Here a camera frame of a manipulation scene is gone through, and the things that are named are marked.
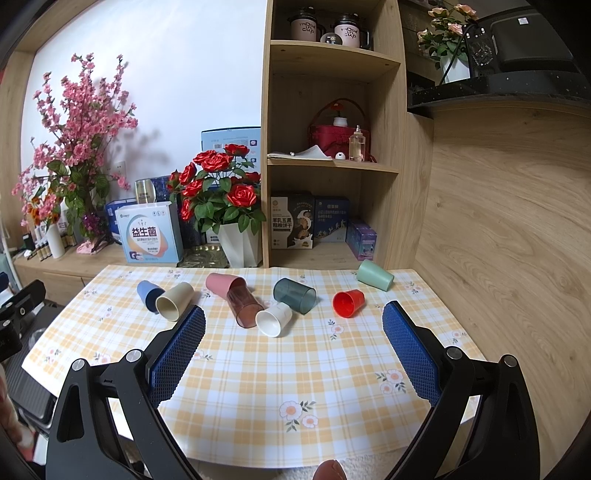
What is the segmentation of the person's right hand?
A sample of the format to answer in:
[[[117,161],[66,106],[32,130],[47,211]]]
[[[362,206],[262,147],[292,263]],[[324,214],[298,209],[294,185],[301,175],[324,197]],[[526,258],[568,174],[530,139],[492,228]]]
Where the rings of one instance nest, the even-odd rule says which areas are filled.
[[[346,473],[338,461],[328,460],[318,466],[312,480],[346,480]]]

